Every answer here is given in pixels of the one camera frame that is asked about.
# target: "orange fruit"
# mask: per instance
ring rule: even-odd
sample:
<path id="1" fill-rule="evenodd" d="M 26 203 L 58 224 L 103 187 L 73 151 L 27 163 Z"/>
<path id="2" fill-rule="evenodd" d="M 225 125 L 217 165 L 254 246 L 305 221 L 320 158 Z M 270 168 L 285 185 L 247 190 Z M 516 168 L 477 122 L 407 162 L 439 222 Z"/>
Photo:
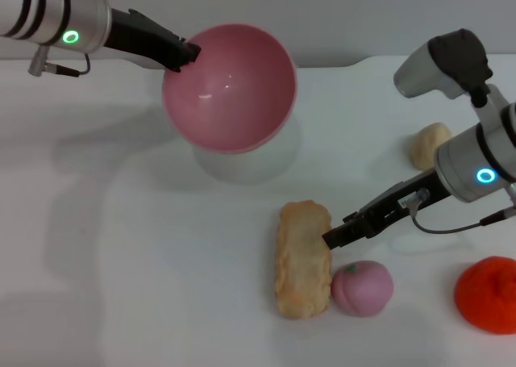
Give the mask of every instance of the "orange fruit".
<path id="1" fill-rule="evenodd" d="M 516 261 L 490 256 L 468 268 L 456 284 L 455 303 L 475 327 L 516 333 Z"/>

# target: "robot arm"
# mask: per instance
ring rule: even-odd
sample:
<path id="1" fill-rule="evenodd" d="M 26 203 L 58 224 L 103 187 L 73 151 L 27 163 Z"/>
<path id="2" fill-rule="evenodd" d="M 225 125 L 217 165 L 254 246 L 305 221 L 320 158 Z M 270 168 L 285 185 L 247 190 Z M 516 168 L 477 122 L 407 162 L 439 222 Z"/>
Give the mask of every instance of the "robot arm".
<path id="1" fill-rule="evenodd" d="M 484 47 L 467 30 L 438 36 L 414 52 L 394 75 L 407 98 L 441 90 L 450 99 L 468 93 L 480 119 L 435 153 L 435 168 L 384 192 L 323 238 L 330 248 L 371 238 L 398 220 L 411 216 L 415 225 L 432 233 L 458 232 L 499 222 L 516 214 L 516 107 L 494 85 Z M 474 202 L 505 189 L 513 206 L 472 226 L 453 231 L 428 231 L 418 225 L 418 210 L 450 195 Z"/>
<path id="2" fill-rule="evenodd" d="M 173 71 L 195 61 L 201 51 L 135 10 L 111 9 L 107 0 L 0 0 L 0 11 L 2 36 L 40 45 L 30 70 L 36 76 L 56 69 L 46 62 L 50 47 L 83 54 L 108 47 Z"/>

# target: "white table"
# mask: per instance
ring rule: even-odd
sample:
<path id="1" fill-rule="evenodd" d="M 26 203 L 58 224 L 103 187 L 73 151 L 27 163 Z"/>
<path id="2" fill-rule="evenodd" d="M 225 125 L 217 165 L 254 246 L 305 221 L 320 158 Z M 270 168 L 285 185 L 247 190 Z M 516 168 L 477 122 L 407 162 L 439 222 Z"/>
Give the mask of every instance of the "white table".
<path id="1" fill-rule="evenodd" d="M 26 61 L 0 62 L 0 366 L 513 366 L 515 338 L 476 330 L 452 302 L 467 264 L 516 256 L 513 220 L 452 236 L 403 220 L 334 250 L 334 269 L 369 259 L 392 272 L 395 295 L 376 318 L 335 306 L 307 321 L 275 312 L 284 203 L 312 198 L 337 225 L 417 173 L 408 135 L 476 122 L 466 97 L 398 94 L 403 59 L 299 70 L 291 144 L 277 149 L 292 164 L 254 186 L 199 167 L 206 159 L 160 108 L 159 72 L 109 60 L 80 80 L 37 79 Z M 515 100 L 516 56 L 490 62 Z M 420 221 L 458 227 L 508 204 L 502 192 L 470 205 L 449 198 Z"/>

